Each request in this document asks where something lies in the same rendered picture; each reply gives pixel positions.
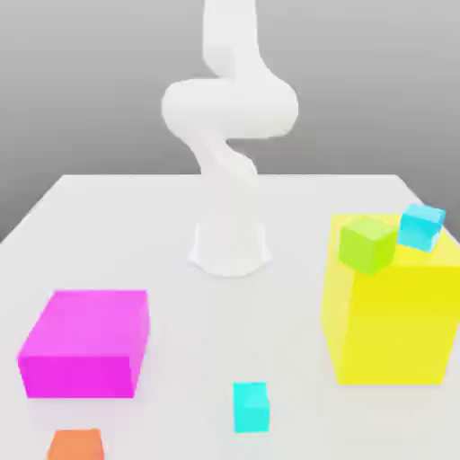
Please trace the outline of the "small lime green cube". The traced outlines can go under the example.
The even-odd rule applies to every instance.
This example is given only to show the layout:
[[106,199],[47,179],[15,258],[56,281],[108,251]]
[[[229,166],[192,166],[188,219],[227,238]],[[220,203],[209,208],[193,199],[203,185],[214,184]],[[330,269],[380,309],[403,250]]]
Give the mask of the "small lime green cube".
[[339,260],[352,269],[373,275],[394,257],[398,229],[373,217],[353,219],[340,230]]

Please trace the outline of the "small cyan cube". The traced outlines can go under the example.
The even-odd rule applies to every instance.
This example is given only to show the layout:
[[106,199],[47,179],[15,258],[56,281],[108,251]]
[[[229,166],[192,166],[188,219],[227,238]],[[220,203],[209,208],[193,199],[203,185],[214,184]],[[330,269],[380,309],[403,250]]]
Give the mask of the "small cyan cube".
[[262,433],[270,430],[270,400],[265,382],[240,382],[233,386],[234,431]]

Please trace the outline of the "small sky blue cube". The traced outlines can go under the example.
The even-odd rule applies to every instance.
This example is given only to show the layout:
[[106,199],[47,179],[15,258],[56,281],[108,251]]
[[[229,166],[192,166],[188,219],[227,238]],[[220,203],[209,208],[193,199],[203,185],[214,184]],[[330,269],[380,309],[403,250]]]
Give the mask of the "small sky blue cube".
[[410,204],[402,213],[397,243],[431,252],[444,225],[446,211],[424,204]]

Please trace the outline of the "small orange cube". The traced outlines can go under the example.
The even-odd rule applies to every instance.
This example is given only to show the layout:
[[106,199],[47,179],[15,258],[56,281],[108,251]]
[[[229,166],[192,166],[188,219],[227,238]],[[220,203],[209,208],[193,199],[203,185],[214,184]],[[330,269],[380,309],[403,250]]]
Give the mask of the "small orange cube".
[[101,431],[56,430],[46,460],[105,460]]

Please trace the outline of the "large magenta box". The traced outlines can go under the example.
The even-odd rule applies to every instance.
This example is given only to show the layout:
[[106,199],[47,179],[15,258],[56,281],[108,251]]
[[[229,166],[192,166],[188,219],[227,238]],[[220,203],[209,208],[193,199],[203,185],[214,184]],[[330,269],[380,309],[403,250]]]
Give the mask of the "large magenta box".
[[132,398],[149,333],[145,290],[58,290],[17,357],[25,393]]

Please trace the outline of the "large yellow box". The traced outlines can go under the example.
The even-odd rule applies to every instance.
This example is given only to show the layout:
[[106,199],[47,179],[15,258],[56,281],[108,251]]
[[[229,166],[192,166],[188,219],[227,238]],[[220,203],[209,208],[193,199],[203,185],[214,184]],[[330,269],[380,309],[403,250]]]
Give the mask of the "large yellow box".
[[373,275],[339,258],[340,232],[358,219],[330,220],[321,324],[342,385],[439,385],[460,323],[460,243],[441,230],[431,252],[398,245]]

